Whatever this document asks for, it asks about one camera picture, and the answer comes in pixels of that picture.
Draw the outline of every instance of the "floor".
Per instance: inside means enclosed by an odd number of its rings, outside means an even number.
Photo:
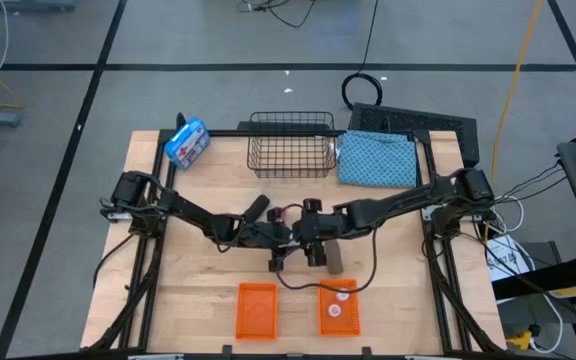
[[[267,13],[239,13],[237,3],[79,0],[71,13],[9,14],[0,77],[24,109],[19,127],[0,128],[0,332],[31,248],[43,253],[8,356],[78,348],[108,227],[98,198],[113,188],[131,131],[172,128],[179,111],[211,129],[285,109],[329,111],[337,128],[347,126],[339,88],[361,62],[374,0],[318,0],[299,30]],[[479,167],[488,171],[535,3],[381,1],[366,68],[386,78],[383,104],[477,119]],[[297,21],[309,4],[277,12]],[[2,23],[0,12],[0,56]],[[116,34],[107,37],[109,29]],[[544,3],[525,62],[535,65],[521,73],[510,109],[499,190],[553,164],[555,146],[576,137],[576,0]],[[370,103],[374,90],[356,81],[349,97]],[[525,205],[515,237],[555,241],[564,259],[575,258],[568,184]],[[565,334],[558,352],[576,357],[572,331]]]

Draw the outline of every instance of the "blue and white box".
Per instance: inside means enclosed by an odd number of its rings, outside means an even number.
[[[199,118],[188,120],[164,147],[166,155],[178,168],[186,170],[210,145],[210,136]]]

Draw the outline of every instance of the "orange plastic tray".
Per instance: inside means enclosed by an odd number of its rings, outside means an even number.
[[[357,287],[355,279],[328,279],[321,280],[321,284],[335,288],[348,290]],[[328,314],[328,307],[337,304],[341,308],[341,314],[332,317]],[[334,291],[319,288],[319,334],[321,336],[360,336],[359,325],[359,296],[357,293],[350,294],[345,301],[337,299]]]
[[[237,340],[277,338],[277,285],[241,283],[237,297]]]

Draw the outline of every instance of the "blue cloth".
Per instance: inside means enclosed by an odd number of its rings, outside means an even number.
[[[417,186],[415,143],[407,136],[348,130],[339,141],[339,182],[362,186]]]

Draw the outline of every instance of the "blue towel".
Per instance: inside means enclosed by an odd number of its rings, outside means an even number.
[[[415,143],[407,136],[348,130],[339,142],[339,182],[362,186],[417,186]]]

